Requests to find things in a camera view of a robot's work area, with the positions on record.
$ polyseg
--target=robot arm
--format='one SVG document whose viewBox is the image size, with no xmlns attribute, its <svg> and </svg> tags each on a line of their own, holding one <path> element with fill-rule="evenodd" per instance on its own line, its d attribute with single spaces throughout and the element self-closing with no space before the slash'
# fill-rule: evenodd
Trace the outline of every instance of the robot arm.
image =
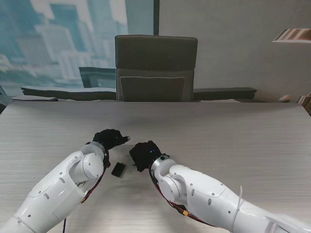
<svg viewBox="0 0 311 233">
<path fill-rule="evenodd" d="M 110 166 L 108 150 L 125 143 L 119 131 L 105 130 L 69 155 L 28 194 L 0 233 L 46 233 L 83 203 Z"/>
<path fill-rule="evenodd" d="M 179 213 L 232 233 L 307 233 L 311 226 L 265 211 L 236 195 L 220 181 L 162 154 L 152 142 L 130 151 L 138 171 L 149 169 L 160 194 Z"/>
</svg>

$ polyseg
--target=wood grain surface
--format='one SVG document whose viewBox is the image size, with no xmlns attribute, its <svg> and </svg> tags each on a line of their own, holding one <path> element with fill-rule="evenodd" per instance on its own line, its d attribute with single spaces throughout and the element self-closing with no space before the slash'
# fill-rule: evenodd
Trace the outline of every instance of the wood grain surface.
<svg viewBox="0 0 311 233">
<path fill-rule="evenodd" d="M 242 185 L 255 205 L 311 219 L 311 118 L 297 104 L 14 102 L 0 115 L 0 225 L 58 163 L 111 128 L 131 140 L 110 151 L 112 167 L 67 233 L 227 232 L 178 214 L 136 171 L 128 152 L 148 140 L 236 193 Z M 116 162 L 127 165 L 121 179 Z"/>
</svg>

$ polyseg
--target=city skyline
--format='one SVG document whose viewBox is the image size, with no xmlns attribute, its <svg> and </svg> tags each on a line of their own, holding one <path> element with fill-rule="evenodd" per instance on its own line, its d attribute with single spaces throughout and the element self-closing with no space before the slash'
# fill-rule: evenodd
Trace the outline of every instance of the city skyline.
<svg viewBox="0 0 311 233">
<path fill-rule="evenodd" d="M 126 6 L 135 17 L 125 0 L 0 0 L 0 86 L 10 96 L 23 85 L 81 88 L 80 67 L 115 69 Z"/>
<path fill-rule="evenodd" d="M 109 2 L 111 15 L 113 19 L 121 24 L 127 24 L 126 17 L 126 5 L 125 0 L 102 0 L 103 2 Z M 88 29 L 93 32 L 93 24 L 87 0 L 30 0 L 34 10 L 38 13 L 42 13 L 47 19 L 54 19 L 50 4 L 72 4 L 77 7 L 79 18 L 82 22 L 85 22 Z"/>
</svg>

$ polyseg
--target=skyscraper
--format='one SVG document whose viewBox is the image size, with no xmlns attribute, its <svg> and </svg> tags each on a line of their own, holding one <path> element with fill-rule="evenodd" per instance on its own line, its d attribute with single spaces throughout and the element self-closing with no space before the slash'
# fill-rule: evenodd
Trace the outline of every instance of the skyscraper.
<svg viewBox="0 0 311 233">
<path fill-rule="evenodd" d="M 78 23 L 79 31 L 85 46 L 85 49 L 87 52 L 94 52 L 94 38 L 92 34 L 90 33 L 86 23 L 79 22 Z"/>
<path fill-rule="evenodd" d="M 118 26 L 113 20 L 109 0 L 87 0 L 94 32 L 101 39 L 111 39 L 118 34 Z"/>
<path fill-rule="evenodd" d="M 79 67 L 104 68 L 108 65 L 106 60 L 79 51 L 62 51 L 58 63 L 65 80 L 81 80 Z"/>
<path fill-rule="evenodd" d="M 52 63 L 41 36 L 24 35 L 18 37 L 17 42 L 25 55 L 27 64 L 42 66 Z"/>
<path fill-rule="evenodd" d="M 53 61 L 57 61 L 61 51 L 74 51 L 75 46 L 67 28 L 54 24 L 37 25 L 38 34 L 44 40 L 48 53 Z"/>
<path fill-rule="evenodd" d="M 69 29 L 77 50 L 85 51 L 85 46 L 79 30 L 79 16 L 75 5 L 51 4 L 55 23 Z"/>
<path fill-rule="evenodd" d="M 0 0 L 0 5 L 10 14 L 19 35 L 35 32 L 35 25 L 40 20 L 30 0 Z"/>
<path fill-rule="evenodd" d="M 15 39 L 20 34 L 21 32 L 7 4 L 3 0 L 0 0 L 0 54 L 5 54 L 9 60 L 16 57 L 23 57 Z"/>
</svg>

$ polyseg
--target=black glove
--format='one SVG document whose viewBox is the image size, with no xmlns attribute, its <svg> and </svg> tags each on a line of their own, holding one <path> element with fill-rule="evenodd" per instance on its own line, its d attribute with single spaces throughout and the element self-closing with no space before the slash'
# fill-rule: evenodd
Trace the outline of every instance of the black glove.
<svg viewBox="0 0 311 233">
<path fill-rule="evenodd" d="M 137 143 L 130 150 L 130 155 L 136 164 L 137 171 L 142 172 L 144 169 L 149 168 L 162 153 L 153 141 L 148 141 Z"/>
<path fill-rule="evenodd" d="M 124 144 L 130 140 L 130 137 L 122 137 L 119 130 L 104 130 L 96 133 L 93 142 L 98 142 L 102 144 L 105 150 L 110 150 L 115 146 Z"/>
</svg>

